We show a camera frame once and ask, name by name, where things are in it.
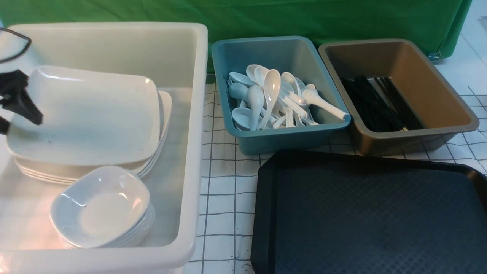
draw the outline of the plastic bin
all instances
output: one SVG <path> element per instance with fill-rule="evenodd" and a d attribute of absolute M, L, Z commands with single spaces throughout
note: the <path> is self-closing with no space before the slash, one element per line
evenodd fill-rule
<path fill-rule="evenodd" d="M 207 29 L 166 22 L 17 25 L 32 38 L 20 59 L 0 71 L 57 65 L 142 75 L 172 96 L 168 135 L 154 168 L 143 178 L 156 217 L 137 248 L 65 250 L 49 219 L 54 197 L 66 186 L 23 175 L 0 141 L 0 272 L 180 273 L 194 251 L 203 130 Z M 14 36 L 0 35 L 0 55 L 14 52 Z M 2 112 L 3 116 L 11 115 Z"/>
<path fill-rule="evenodd" d="M 363 155 L 435 150 L 479 119 L 412 42 L 379 39 L 326 43 L 319 47 L 326 67 L 352 116 L 351 135 Z M 369 130 L 340 78 L 390 77 L 426 129 L 377 133 Z"/>
<path fill-rule="evenodd" d="M 313 118 L 321 125 L 259 131 L 236 129 L 231 111 L 237 107 L 237 102 L 228 95 L 226 81 L 232 71 L 245 74 L 250 64 L 277 69 L 280 73 L 288 71 L 305 84 L 315 84 L 323 99 L 348 111 L 318 52 L 307 38 L 288 36 L 221 40 L 213 44 L 211 52 L 225 127 L 237 138 L 242 153 L 255 155 L 281 149 L 317 147 L 323 145 L 333 131 L 345 128 L 350 123 L 350 117 L 342 121 L 312 106 Z"/>

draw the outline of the green cloth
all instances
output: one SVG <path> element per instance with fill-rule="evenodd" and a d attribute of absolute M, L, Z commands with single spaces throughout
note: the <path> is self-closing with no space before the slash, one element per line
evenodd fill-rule
<path fill-rule="evenodd" d="M 6 26 L 83 21 L 198 22 L 209 42 L 300 35 L 336 40 L 403 38 L 449 57 L 471 0 L 1 0 Z"/>

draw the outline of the stack of bowls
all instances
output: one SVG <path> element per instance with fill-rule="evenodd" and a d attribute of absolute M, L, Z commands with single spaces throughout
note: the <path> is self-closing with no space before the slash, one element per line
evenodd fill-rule
<path fill-rule="evenodd" d="M 145 184 L 117 166 L 88 173 L 51 205 L 51 221 L 67 249 L 134 247 L 154 219 Z"/>
<path fill-rule="evenodd" d="M 41 66 L 27 92 L 43 123 L 15 115 L 7 145 L 28 176 L 72 184 L 116 165 L 143 177 L 159 157 L 172 101 L 146 77 Z"/>

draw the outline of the white grid tablecloth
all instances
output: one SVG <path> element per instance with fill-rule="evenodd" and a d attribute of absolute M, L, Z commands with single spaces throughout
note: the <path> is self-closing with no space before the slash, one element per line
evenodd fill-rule
<path fill-rule="evenodd" d="M 477 131 L 458 134 L 433 152 L 392 158 L 469 165 L 487 174 L 487 95 L 462 96 L 480 119 Z M 225 130 L 216 85 L 205 95 L 200 216 L 196 250 L 186 274 L 253 274 L 250 263 L 258 169 L 272 156 L 246 156 Z M 346 131 L 333 134 L 322 152 L 359 155 Z"/>

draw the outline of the white plastic bin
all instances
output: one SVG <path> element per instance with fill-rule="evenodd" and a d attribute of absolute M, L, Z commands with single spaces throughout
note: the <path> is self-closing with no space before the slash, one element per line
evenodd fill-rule
<path fill-rule="evenodd" d="M 166 143 L 143 179 L 156 220 L 139 248 L 64 250 L 49 219 L 53 198 L 65 186 L 21 174 L 5 137 L 0 140 L 0 272 L 170 273 L 186 264 L 196 239 L 202 117 L 208 34 L 193 23 L 123 22 L 31 24 L 11 27 L 32 38 L 20 59 L 0 65 L 27 74 L 56 65 L 146 76 L 171 94 Z M 0 58 L 17 40 L 0 35 Z M 1 111 L 1 115 L 11 114 Z"/>

